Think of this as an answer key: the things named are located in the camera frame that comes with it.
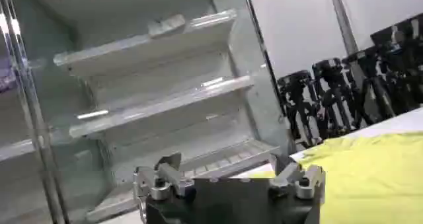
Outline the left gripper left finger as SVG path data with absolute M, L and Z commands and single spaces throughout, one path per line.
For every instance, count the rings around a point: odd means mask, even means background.
M 165 200 L 171 194 L 183 200 L 196 196 L 195 181 L 180 171 L 180 152 L 163 156 L 154 167 L 136 167 L 133 175 L 134 199 L 151 196 L 154 200 Z

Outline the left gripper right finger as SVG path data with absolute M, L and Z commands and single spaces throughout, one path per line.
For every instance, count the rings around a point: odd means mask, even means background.
M 304 169 L 300 163 L 287 155 L 272 155 L 275 177 L 269 183 L 269 194 L 286 196 L 293 192 L 300 200 L 312 200 L 325 190 L 326 172 L 321 166 L 311 165 Z

